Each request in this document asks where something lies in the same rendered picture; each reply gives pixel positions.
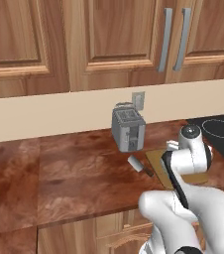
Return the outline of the wooden wall cupboard door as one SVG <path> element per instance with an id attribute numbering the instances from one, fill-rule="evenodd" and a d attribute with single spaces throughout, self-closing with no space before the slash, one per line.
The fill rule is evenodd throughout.
<path id="1" fill-rule="evenodd" d="M 174 71 L 183 8 L 190 8 L 191 15 L 182 67 Z M 214 79 L 224 79 L 224 0 L 174 0 L 166 82 Z"/>
<path id="2" fill-rule="evenodd" d="M 68 91 L 61 0 L 0 0 L 0 98 Z"/>
<path id="3" fill-rule="evenodd" d="M 70 90 L 162 84 L 165 9 L 175 0 L 62 0 Z"/>

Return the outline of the grey toaster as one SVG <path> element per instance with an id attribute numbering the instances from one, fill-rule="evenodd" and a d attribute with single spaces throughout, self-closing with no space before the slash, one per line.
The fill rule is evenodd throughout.
<path id="1" fill-rule="evenodd" d="M 120 152 L 140 151 L 144 147 L 146 121 L 132 102 L 119 102 L 112 110 L 112 136 Z"/>

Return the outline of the wooden cutting board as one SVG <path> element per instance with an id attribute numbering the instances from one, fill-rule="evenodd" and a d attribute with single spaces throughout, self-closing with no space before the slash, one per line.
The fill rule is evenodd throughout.
<path id="1" fill-rule="evenodd" d="M 146 157 L 149 160 L 156 176 L 160 180 L 161 184 L 166 190 L 173 190 L 173 186 L 170 182 L 168 175 L 164 172 L 164 169 L 161 165 L 160 158 L 164 153 L 164 149 L 161 150 L 153 150 L 148 151 L 146 153 Z M 191 175 L 182 175 L 182 179 L 192 185 L 202 185 L 208 182 L 208 174 L 207 173 L 200 173 L 200 174 L 191 174 Z"/>

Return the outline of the black hob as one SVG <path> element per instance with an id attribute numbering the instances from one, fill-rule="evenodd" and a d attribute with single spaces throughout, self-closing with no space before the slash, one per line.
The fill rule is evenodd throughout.
<path id="1" fill-rule="evenodd" d="M 202 135 L 224 157 L 224 115 L 187 119 L 201 128 Z"/>

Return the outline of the wooden base cupboard door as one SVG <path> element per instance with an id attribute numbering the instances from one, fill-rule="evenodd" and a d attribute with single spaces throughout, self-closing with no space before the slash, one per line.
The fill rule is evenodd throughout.
<path id="1" fill-rule="evenodd" d="M 137 209 L 97 217 L 97 254 L 138 254 L 152 227 Z"/>

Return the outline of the grey wall socket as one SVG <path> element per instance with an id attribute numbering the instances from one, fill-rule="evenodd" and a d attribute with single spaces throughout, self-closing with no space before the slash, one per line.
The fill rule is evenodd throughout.
<path id="1" fill-rule="evenodd" d="M 132 103 L 136 107 L 137 110 L 141 111 L 144 109 L 145 102 L 145 92 L 133 92 L 132 93 Z"/>

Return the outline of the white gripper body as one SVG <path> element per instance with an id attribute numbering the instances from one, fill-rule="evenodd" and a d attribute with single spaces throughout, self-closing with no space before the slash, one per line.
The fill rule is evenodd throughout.
<path id="1" fill-rule="evenodd" d="M 167 150 L 168 151 L 177 151 L 179 149 L 179 145 L 177 141 L 169 140 L 167 141 Z"/>

